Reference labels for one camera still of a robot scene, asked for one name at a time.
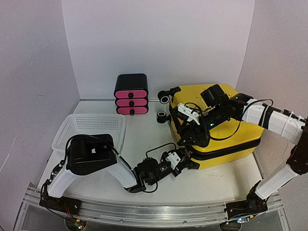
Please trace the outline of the yellow Pikachu hard-shell suitcase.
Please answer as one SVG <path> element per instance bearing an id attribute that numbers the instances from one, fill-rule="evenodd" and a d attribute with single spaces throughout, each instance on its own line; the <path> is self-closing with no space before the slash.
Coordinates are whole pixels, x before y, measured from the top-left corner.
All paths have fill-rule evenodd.
<path id="1" fill-rule="evenodd" d="M 175 93 L 175 87 L 169 90 L 162 90 L 157 97 L 162 104 L 168 104 Z M 203 99 L 209 100 L 210 104 L 225 106 L 231 103 L 239 103 L 241 105 L 241 115 L 244 111 L 246 96 L 238 93 L 228 84 L 214 84 L 202 93 Z M 234 161 L 250 155 L 253 150 L 260 144 L 261 136 L 264 131 L 258 125 L 249 124 L 243 121 L 231 119 L 218 125 L 211 130 L 203 130 L 200 126 L 199 116 L 202 115 L 200 110 L 193 110 L 184 104 L 178 104 L 178 113 L 185 114 L 189 117 L 192 130 L 200 130 L 209 137 L 209 145 L 207 147 L 199 146 L 179 146 L 193 151 L 191 160 L 200 164 L 199 169 L 221 165 L 230 161 Z M 169 112 L 157 113 L 157 121 L 159 123 L 170 122 L 176 140 L 180 139 L 180 135 L 176 132 L 175 124 Z"/>

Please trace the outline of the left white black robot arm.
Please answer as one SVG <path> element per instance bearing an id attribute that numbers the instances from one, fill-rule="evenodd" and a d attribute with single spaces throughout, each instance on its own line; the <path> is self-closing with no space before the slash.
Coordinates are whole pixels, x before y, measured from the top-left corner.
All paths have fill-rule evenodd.
<path id="1" fill-rule="evenodd" d="M 40 190 L 40 206 L 71 215 L 79 213 L 81 201 L 64 196 L 64 192 L 77 178 L 105 170 L 128 193 L 149 193 L 147 186 L 183 169 L 198 169 L 191 160 L 192 152 L 181 147 L 164 152 L 159 161 L 146 157 L 132 168 L 115 148 L 110 134 L 79 134 L 69 138 L 64 148 L 64 158 L 51 171 Z"/>

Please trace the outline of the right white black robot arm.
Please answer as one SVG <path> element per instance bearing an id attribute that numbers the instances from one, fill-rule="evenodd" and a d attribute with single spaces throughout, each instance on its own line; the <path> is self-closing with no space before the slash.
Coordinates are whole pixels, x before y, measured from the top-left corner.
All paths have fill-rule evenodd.
<path id="1" fill-rule="evenodd" d="M 170 110 L 180 136 L 179 146 L 191 150 L 193 146 L 206 145 L 211 140 L 224 140 L 212 137 L 210 131 L 231 119 L 264 128 L 294 144 L 285 163 L 257 182 L 245 200 L 227 203 L 225 209 L 229 220 L 244 219 L 267 211 L 267 200 L 273 192 L 308 171 L 307 119 L 242 93 L 229 98 L 226 94 L 207 96 L 204 92 L 202 97 L 211 108 L 207 112 L 202 112 L 198 106 L 190 108 L 182 103 Z"/>

